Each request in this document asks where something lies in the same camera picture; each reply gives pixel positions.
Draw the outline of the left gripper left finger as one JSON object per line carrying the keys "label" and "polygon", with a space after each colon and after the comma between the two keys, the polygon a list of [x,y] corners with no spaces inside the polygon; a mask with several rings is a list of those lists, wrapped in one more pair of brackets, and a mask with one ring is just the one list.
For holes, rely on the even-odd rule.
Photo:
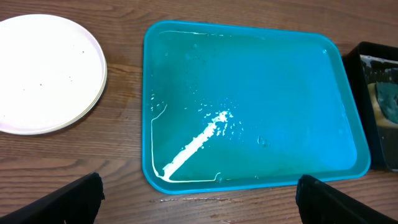
{"label": "left gripper left finger", "polygon": [[102,179],[94,172],[1,217],[1,223],[93,224],[104,199]]}

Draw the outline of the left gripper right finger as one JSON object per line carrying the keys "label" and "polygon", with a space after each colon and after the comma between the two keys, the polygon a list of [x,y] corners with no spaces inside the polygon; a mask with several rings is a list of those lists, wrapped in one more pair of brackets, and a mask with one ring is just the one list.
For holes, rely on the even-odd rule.
{"label": "left gripper right finger", "polygon": [[295,200],[303,224],[397,224],[311,175],[298,180]]}

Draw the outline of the yellow green sponge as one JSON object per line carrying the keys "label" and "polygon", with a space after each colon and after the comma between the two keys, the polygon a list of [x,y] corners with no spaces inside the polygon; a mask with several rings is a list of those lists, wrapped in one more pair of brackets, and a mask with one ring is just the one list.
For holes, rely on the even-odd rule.
{"label": "yellow green sponge", "polygon": [[368,85],[376,124],[397,129],[397,84],[376,82]]}

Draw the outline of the white plate with sauce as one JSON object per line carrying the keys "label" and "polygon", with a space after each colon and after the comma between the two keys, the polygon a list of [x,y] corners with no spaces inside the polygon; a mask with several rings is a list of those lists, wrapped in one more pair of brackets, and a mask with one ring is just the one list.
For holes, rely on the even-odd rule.
{"label": "white plate with sauce", "polygon": [[41,134],[51,84],[85,52],[104,55],[94,36],[69,19],[28,14],[1,21],[1,131]]}

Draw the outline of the yellow plate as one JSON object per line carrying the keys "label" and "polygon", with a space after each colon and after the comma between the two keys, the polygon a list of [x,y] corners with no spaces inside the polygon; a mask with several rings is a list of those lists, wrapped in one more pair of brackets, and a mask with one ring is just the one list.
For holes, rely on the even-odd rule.
{"label": "yellow plate", "polygon": [[102,53],[89,56],[85,52],[73,64],[71,72],[57,75],[51,84],[50,114],[45,116],[46,127],[41,133],[50,133],[77,124],[89,115],[106,86],[108,68]]}

